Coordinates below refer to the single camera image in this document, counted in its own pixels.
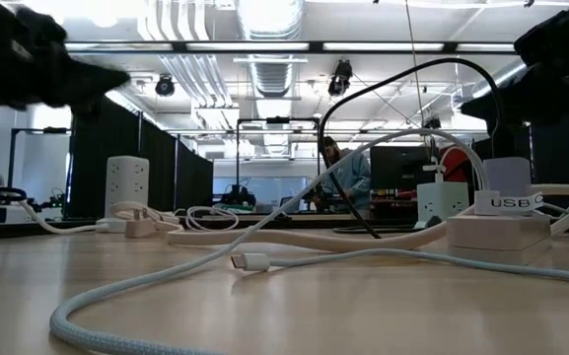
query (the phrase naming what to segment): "ceiling beam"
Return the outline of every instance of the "ceiling beam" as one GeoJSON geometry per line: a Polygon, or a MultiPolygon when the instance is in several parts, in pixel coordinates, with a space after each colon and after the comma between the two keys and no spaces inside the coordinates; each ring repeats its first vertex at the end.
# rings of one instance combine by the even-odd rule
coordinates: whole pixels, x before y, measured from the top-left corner
{"type": "Polygon", "coordinates": [[[289,41],[289,40],[112,40],[69,41],[69,53],[118,54],[488,54],[516,55],[511,42],[493,41],[289,41]]]}

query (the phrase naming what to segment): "white power strip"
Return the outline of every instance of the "white power strip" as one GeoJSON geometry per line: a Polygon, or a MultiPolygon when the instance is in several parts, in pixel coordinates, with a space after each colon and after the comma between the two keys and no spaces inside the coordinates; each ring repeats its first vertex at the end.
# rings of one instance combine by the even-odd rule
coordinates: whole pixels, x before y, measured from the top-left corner
{"type": "Polygon", "coordinates": [[[105,217],[97,224],[108,224],[109,233],[124,233],[126,221],[115,218],[110,212],[117,202],[138,202],[148,205],[147,159],[120,156],[107,159],[107,187],[105,192],[105,217]]]}

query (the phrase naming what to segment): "metal frame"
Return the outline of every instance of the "metal frame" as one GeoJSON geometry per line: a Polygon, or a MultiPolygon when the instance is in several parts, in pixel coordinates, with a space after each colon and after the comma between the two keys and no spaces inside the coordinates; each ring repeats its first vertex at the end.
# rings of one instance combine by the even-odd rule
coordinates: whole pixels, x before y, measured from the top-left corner
{"type": "Polygon", "coordinates": [[[441,44],[440,49],[415,49],[415,54],[488,54],[488,55],[517,55],[511,42],[501,41],[374,41],[374,40],[115,40],[68,41],[67,51],[77,55],[95,54],[412,54],[412,45],[441,44]],[[325,44],[353,44],[370,48],[330,49],[325,44]],[[257,45],[270,48],[255,48],[257,45]],[[459,49],[460,44],[479,44],[482,49],[459,49]]]}
{"type": "Polygon", "coordinates": [[[10,157],[8,159],[8,187],[12,187],[12,179],[15,174],[15,152],[17,150],[17,134],[19,132],[26,132],[28,134],[67,134],[71,133],[69,128],[48,127],[44,129],[39,128],[12,128],[10,130],[10,157]]]}
{"type": "MultiPolygon", "coordinates": [[[[263,118],[240,118],[236,122],[236,185],[241,184],[241,124],[245,122],[256,122],[256,121],[264,121],[263,118]]],[[[273,123],[273,124],[286,124],[290,122],[313,122],[315,124],[315,130],[317,132],[317,136],[319,137],[320,133],[320,120],[318,118],[288,118],[288,117],[276,117],[276,118],[267,118],[266,124],[273,123]]],[[[320,141],[317,140],[317,175],[319,176],[321,167],[320,167],[320,141]]]]}

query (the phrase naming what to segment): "ceiling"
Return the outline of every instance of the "ceiling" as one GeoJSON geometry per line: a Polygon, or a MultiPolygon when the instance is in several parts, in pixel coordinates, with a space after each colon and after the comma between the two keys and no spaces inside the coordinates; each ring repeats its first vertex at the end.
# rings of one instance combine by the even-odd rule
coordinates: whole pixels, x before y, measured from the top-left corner
{"type": "MultiPolygon", "coordinates": [[[[137,31],[137,16],[141,12],[141,0],[28,0],[25,3],[38,11],[54,15],[63,21],[70,40],[143,40],[137,31]],[[102,13],[111,12],[116,17],[113,26],[99,27],[94,23],[102,13]]],[[[212,40],[239,39],[239,24],[233,0],[206,1],[205,27],[212,40]]],[[[557,12],[569,7],[569,2],[535,1],[525,8],[522,1],[504,0],[422,0],[409,1],[408,16],[403,2],[380,0],[307,0],[304,8],[302,40],[384,40],[384,41],[505,41],[513,42],[531,27],[557,12]]],[[[189,5],[190,23],[193,21],[193,5],[189,5]]],[[[255,117],[255,100],[250,83],[248,65],[235,63],[239,55],[217,55],[216,60],[229,93],[239,104],[239,117],[255,117]]],[[[327,81],[337,61],[347,58],[355,77],[346,96],[365,86],[387,79],[415,63],[423,63],[441,55],[333,55],[312,54],[302,56],[307,63],[298,65],[295,77],[297,99],[292,102],[292,116],[311,117],[324,114],[338,99],[330,99],[327,81]]],[[[511,55],[463,55],[474,61],[495,79],[519,62],[511,55]]],[[[156,95],[154,86],[159,74],[167,69],[157,55],[117,54],[86,56],[83,60],[131,72],[139,85],[127,88],[123,93],[156,117],[167,128],[198,128],[190,117],[192,101],[189,95],[176,85],[171,97],[156,95]]],[[[428,106],[426,114],[436,113],[443,127],[454,127],[451,117],[451,95],[470,96],[470,85],[481,78],[469,68],[444,64],[422,70],[378,89],[337,110],[330,122],[332,128],[405,128],[405,118],[419,121],[421,106],[428,106]],[[388,106],[391,103],[401,113],[388,106]]],[[[209,143],[220,144],[211,140],[209,143]]]]}

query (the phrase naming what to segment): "wooden table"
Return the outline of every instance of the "wooden table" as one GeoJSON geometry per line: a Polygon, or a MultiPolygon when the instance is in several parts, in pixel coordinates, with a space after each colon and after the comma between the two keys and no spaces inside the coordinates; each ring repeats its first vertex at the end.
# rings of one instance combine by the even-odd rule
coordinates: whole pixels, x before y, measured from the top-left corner
{"type": "MultiPolygon", "coordinates": [[[[537,264],[569,269],[569,236],[553,246],[537,264]]],[[[89,354],[48,334],[58,304],[209,251],[108,235],[0,240],[0,354],[89,354]]],[[[225,258],[72,320],[229,354],[569,354],[569,283],[388,256],[250,274],[225,258]]]]}

